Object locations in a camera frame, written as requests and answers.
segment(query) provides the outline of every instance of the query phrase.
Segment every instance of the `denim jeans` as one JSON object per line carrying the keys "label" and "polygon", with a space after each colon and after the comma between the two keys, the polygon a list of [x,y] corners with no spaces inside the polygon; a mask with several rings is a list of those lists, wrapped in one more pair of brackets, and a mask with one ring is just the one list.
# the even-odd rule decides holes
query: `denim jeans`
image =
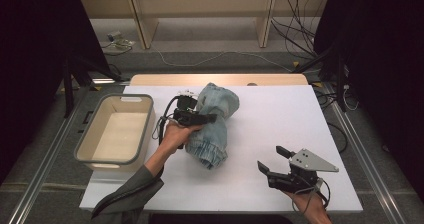
{"label": "denim jeans", "polygon": [[215,123],[206,124],[190,135],[186,151],[199,158],[208,169],[218,167],[228,155],[227,127],[225,121],[238,110],[238,96],[223,87],[209,83],[199,94],[196,110],[199,114],[217,114]]}

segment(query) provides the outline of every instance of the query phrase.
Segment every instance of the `white tabletop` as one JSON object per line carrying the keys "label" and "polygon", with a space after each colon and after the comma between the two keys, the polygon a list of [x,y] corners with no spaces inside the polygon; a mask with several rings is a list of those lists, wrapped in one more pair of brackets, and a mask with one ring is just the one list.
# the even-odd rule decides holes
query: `white tabletop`
{"label": "white tabletop", "polygon": [[[298,152],[306,148],[339,168],[338,173],[318,172],[331,188],[330,212],[360,212],[358,200],[320,106],[310,86],[229,86],[240,98],[240,108],[227,120],[228,159],[207,170],[184,150],[165,164],[163,188],[147,203],[146,211],[172,213],[282,213],[293,211],[291,199],[268,187],[257,161],[271,171],[287,174],[288,160],[275,151],[277,145]],[[193,86],[128,86],[124,93],[149,94],[156,118],[178,91]],[[149,143],[146,159],[158,146]],[[92,209],[115,191],[131,173],[94,172],[80,208]],[[328,195],[323,185],[321,191]]]}

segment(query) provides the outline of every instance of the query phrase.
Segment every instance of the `black cable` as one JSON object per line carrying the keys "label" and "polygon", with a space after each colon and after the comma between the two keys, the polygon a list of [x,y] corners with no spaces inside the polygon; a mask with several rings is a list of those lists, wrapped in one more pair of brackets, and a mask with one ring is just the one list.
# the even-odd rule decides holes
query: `black cable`
{"label": "black cable", "polygon": [[339,151],[339,154],[342,154],[344,151],[346,151],[347,145],[349,144],[346,133],[340,127],[338,127],[338,126],[336,126],[336,125],[334,125],[334,124],[332,124],[330,122],[327,122],[327,125],[336,128],[343,135],[343,137],[345,139],[345,144],[342,147],[342,149],[338,150]]}
{"label": "black cable", "polygon": [[[292,21],[290,22],[290,26],[291,26],[291,23],[293,22],[293,20],[295,20],[299,24],[299,26],[301,27],[302,33],[304,33],[304,31],[306,29],[303,27],[302,22],[299,19],[299,16],[300,16],[300,13],[299,13],[299,0],[296,0],[296,7],[294,9],[293,9],[293,5],[290,2],[290,0],[287,0],[287,2],[289,4],[289,6],[290,6],[290,9],[291,9],[292,13],[293,13],[293,17],[292,17]],[[311,47],[309,46],[309,43],[311,43],[313,45],[312,41],[309,39],[309,37],[307,37],[307,36],[305,37],[305,35],[303,35],[303,38],[304,38],[304,40],[306,42],[306,45],[307,45],[308,49],[310,50],[310,53],[312,53],[311,55],[315,57],[316,54],[312,51]]]}
{"label": "black cable", "polygon": [[[279,21],[277,21],[274,17],[272,18],[272,21],[274,21],[275,23],[277,23],[278,25],[280,25],[280,26],[283,26],[283,27],[286,27],[286,28],[290,28],[290,29],[292,29],[292,30],[295,30],[295,31],[298,31],[298,32],[302,32],[302,30],[300,30],[300,29],[298,29],[298,28],[296,28],[296,27],[292,27],[292,26],[288,26],[288,25],[286,25],[286,24],[283,24],[283,23],[281,23],[281,22],[279,22]],[[305,33],[306,35],[309,35],[309,36],[311,36],[311,37],[315,37],[315,34],[314,33],[312,33],[312,32],[307,32],[307,33]]]}
{"label": "black cable", "polygon": [[337,101],[337,99],[336,99],[336,98],[333,98],[333,100],[331,100],[331,102],[330,102],[330,103],[328,103],[326,106],[321,107],[321,111],[322,111],[322,112],[325,112],[325,110],[326,110],[329,106],[331,106],[331,104],[333,104],[335,101]]}
{"label": "black cable", "polygon": [[318,191],[317,194],[324,200],[324,208],[326,209],[328,207],[328,204],[330,204],[330,199],[331,199],[331,191],[330,191],[330,186],[328,185],[328,183],[326,181],[324,181],[324,179],[322,179],[322,181],[325,183],[325,185],[327,186],[327,190],[328,190],[328,197],[325,197],[322,192]]}
{"label": "black cable", "polygon": [[159,117],[159,120],[158,120],[158,122],[156,123],[155,129],[154,129],[154,130],[153,130],[153,132],[152,132],[152,139],[153,139],[153,140],[158,140],[158,139],[159,139],[159,133],[158,133],[158,135],[157,135],[157,136],[155,136],[155,133],[158,131],[158,129],[159,129],[159,125],[160,125],[160,123],[161,123],[162,119],[166,121],[166,120],[168,120],[168,119],[169,119],[169,117],[170,117],[170,116],[172,116],[172,115],[174,115],[174,113],[171,113],[171,114],[167,115],[166,117],[163,117],[163,116]]}
{"label": "black cable", "polygon": [[[325,104],[328,102],[328,96],[327,96],[327,95],[325,95],[324,93],[322,93],[322,92],[320,92],[320,91],[317,91],[317,90],[314,90],[314,92],[315,92],[315,96],[316,96],[316,98],[317,98],[317,100],[318,100],[318,104],[319,104],[320,106],[325,105]],[[325,97],[324,102],[320,102],[320,101],[319,101],[319,98],[320,98],[320,97]]]}
{"label": "black cable", "polygon": [[336,98],[337,97],[336,95],[337,95],[337,93],[327,93],[327,94],[322,93],[317,97],[325,96],[327,98]]}
{"label": "black cable", "polygon": [[[302,212],[302,215],[303,214],[305,214],[305,212],[308,210],[308,207],[309,207],[309,203],[311,202],[311,200],[312,200],[312,196],[313,196],[313,194],[314,194],[314,189],[315,189],[315,187],[308,187],[308,188],[305,188],[305,189],[302,189],[302,190],[298,190],[298,191],[296,191],[295,193],[293,193],[293,195],[299,195],[299,193],[303,193],[303,192],[305,192],[305,191],[310,191],[309,192],[309,198],[308,198],[308,202],[306,203],[306,207],[305,207],[305,210]],[[291,198],[292,199],[292,208],[293,208],[293,210],[295,211],[295,212],[297,212],[297,213],[300,213],[300,211],[299,210],[296,210],[295,209],[295,207],[294,207],[294,199],[293,198]]]}
{"label": "black cable", "polygon": [[171,107],[172,103],[174,103],[175,100],[178,100],[179,96],[175,96],[174,98],[172,98],[172,100],[168,103],[168,106],[165,109],[165,112],[163,114],[163,116],[160,118],[160,123],[159,123],[159,145],[162,143],[163,140],[163,133],[164,133],[164,128],[165,128],[165,123],[168,120],[168,110]]}
{"label": "black cable", "polygon": [[109,64],[109,66],[113,67],[118,75],[122,74],[122,72],[119,70],[119,68],[117,66],[115,66],[113,64]]}
{"label": "black cable", "polygon": [[280,36],[282,36],[282,37],[284,37],[284,39],[285,39],[285,43],[286,43],[286,50],[287,50],[287,52],[289,52],[291,55],[293,55],[293,56],[296,56],[296,57],[299,57],[299,58],[304,58],[304,59],[312,59],[312,58],[308,58],[308,57],[302,57],[302,56],[298,56],[298,55],[295,55],[294,53],[292,53],[292,52],[290,52],[290,50],[288,49],[288,47],[287,47],[287,42],[286,41],[289,41],[289,42],[291,42],[292,44],[294,44],[295,46],[297,46],[298,48],[300,48],[301,50],[303,50],[304,52],[306,52],[306,53],[308,53],[310,56],[314,56],[314,54],[312,54],[311,52],[309,52],[308,50],[306,50],[305,48],[303,48],[303,47],[301,47],[299,44],[297,44],[295,41],[293,41],[292,39],[290,39],[288,36],[287,36],[287,34],[284,34],[280,29],[278,29],[278,27],[274,24],[274,22],[273,21],[271,21],[271,24],[274,26],[274,28],[275,28],[275,30],[277,31],[277,33],[280,35]]}

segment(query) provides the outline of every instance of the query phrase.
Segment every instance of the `white plastic bin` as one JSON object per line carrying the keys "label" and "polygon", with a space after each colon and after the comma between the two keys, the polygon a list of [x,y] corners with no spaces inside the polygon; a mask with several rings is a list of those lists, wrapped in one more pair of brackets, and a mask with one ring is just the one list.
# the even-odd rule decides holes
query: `white plastic bin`
{"label": "white plastic bin", "polygon": [[97,105],[74,156],[93,170],[137,171],[144,164],[154,122],[151,96],[107,95]]}

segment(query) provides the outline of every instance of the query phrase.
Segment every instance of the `gray floor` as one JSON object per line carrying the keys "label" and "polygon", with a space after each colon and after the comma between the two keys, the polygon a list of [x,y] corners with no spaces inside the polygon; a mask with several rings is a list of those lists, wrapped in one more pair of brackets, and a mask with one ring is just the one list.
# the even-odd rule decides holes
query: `gray floor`
{"label": "gray floor", "polygon": [[[115,30],[120,30],[124,38],[136,42],[131,52],[119,56],[107,56],[109,63],[115,65],[122,72],[122,76],[126,77],[137,73],[286,73],[286,69],[293,69],[293,62],[305,62],[287,53],[284,40],[275,31],[270,33],[268,47],[259,48],[252,19],[161,20],[153,42],[155,49],[151,50],[139,48],[137,33],[131,20],[93,20],[92,23],[102,44],[106,44],[106,34]],[[301,39],[301,35],[295,35],[295,33],[292,37],[299,41]],[[193,65],[213,57],[216,58],[190,67],[177,67],[170,64]],[[318,80],[316,74],[317,72],[312,70],[305,75],[309,81],[316,81]],[[80,130],[85,128],[83,121],[86,113],[94,109],[102,96],[122,92],[123,88],[120,85],[103,85],[100,90],[92,89],[86,95],[54,160],[54,165],[49,170],[26,216],[25,223],[89,222],[90,213],[80,210],[78,206],[91,171],[74,159],[73,150],[81,136]],[[75,91],[75,94],[78,97],[81,91]],[[43,162],[60,125],[64,122],[64,107],[64,93],[59,88],[49,115],[43,120],[43,125],[40,126],[33,143],[27,146],[1,186],[0,223],[7,223],[26,187]],[[340,126],[332,107],[325,109],[324,116],[328,122]],[[422,223],[423,204],[391,154],[382,150],[381,146],[384,143],[376,132],[372,120],[361,106],[355,111],[349,110],[347,116],[352,121],[384,184],[399,206],[405,222]],[[336,145],[341,147],[344,137],[334,128],[330,127],[330,130]],[[348,146],[341,157],[364,211],[358,214],[331,214],[334,223],[390,223],[352,147]],[[303,217],[296,214],[285,216],[294,223],[306,223]]]}

